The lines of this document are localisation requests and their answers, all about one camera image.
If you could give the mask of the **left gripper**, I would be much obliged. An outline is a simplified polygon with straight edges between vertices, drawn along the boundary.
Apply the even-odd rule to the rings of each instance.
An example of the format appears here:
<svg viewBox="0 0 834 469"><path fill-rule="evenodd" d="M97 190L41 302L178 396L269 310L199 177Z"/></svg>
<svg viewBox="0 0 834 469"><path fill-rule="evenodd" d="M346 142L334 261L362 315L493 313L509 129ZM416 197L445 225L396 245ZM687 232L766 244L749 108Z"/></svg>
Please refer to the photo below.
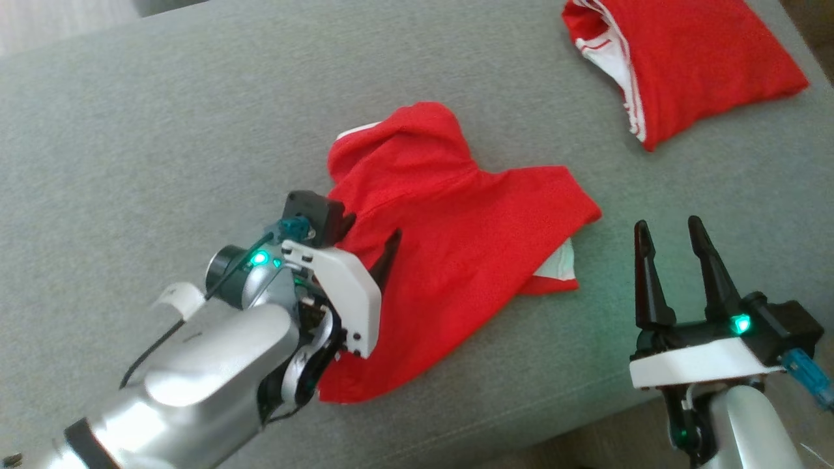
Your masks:
<svg viewBox="0 0 834 469"><path fill-rule="evenodd" d="M400 229L394 229L384 241L383 253L369 270L355 255L336 247L316 249L294 240L281 244L286 261L312 270L347 331L349 352L356 352L363 359L371 356L378 343L382 294L400 240Z"/></svg>

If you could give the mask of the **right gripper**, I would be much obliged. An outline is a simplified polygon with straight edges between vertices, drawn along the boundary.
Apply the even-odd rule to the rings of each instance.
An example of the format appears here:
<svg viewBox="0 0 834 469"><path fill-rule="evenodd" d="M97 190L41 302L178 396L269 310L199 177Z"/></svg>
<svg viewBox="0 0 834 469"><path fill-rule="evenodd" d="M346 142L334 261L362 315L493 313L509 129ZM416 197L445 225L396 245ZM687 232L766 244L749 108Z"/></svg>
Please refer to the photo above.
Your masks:
<svg viewBox="0 0 834 469"><path fill-rule="evenodd" d="M635 223L635 326L640 332L629 360L632 386L688 386L781 370L778 364L763 363L745 344L755 332L753 317L739 314L738 289L700 217L688 217L687 226L700 261L708 321L676 324L659 281L648 223Z"/></svg>

